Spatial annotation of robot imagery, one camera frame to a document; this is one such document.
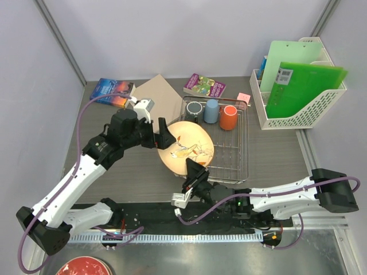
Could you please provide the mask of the beige bird plate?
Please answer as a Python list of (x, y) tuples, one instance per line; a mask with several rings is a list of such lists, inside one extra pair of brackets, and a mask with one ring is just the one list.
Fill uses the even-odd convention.
[(214, 144), (209, 134), (198, 124), (178, 121), (168, 126), (176, 141), (165, 150), (158, 150), (164, 165), (178, 176), (187, 175), (186, 159), (207, 167), (214, 158)]

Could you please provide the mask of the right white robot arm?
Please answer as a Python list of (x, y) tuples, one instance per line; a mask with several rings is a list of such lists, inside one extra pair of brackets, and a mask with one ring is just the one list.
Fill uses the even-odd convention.
[(231, 211), (237, 218), (246, 218), (251, 214), (259, 214), (260, 222), (272, 226), (277, 221), (291, 218), (295, 214), (322, 209), (330, 213), (352, 213), (358, 211), (354, 197), (361, 182), (358, 178), (343, 173), (317, 168), (310, 177), (293, 183), (269, 188), (250, 188), (248, 190), (228, 189), (228, 196), (214, 199), (216, 185), (203, 190), (194, 184), (186, 194), (194, 195), (210, 205), (209, 210), (193, 221), (184, 221), (182, 206), (177, 205), (174, 213), (184, 225), (193, 225), (204, 219), (215, 210)]

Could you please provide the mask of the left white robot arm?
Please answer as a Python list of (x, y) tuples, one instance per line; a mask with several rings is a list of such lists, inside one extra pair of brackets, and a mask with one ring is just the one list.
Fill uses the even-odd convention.
[(132, 109), (119, 109), (103, 132), (89, 140), (73, 168), (59, 184), (33, 207), (21, 207), (16, 217), (25, 235), (30, 237), (47, 255), (58, 253), (70, 237), (99, 225), (117, 228), (124, 219), (124, 211), (112, 199), (82, 209), (72, 217), (67, 213), (86, 189), (112, 165), (135, 146), (167, 149), (179, 140), (162, 117), (159, 131), (153, 123), (139, 118)]

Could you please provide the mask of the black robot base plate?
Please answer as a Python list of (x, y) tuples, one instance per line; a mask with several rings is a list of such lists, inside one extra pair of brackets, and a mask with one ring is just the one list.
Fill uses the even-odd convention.
[(119, 220), (102, 229), (126, 229), (131, 232), (141, 226), (143, 234), (158, 235), (215, 235), (215, 234), (252, 234), (255, 229), (275, 229), (293, 227), (292, 219), (285, 221), (267, 220), (266, 215), (255, 215), (250, 219), (237, 219), (230, 213), (210, 213), (203, 220), (190, 226), (183, 225), (174, 214), (174, 207), (169, 202), (120, 203), (124, 212)]

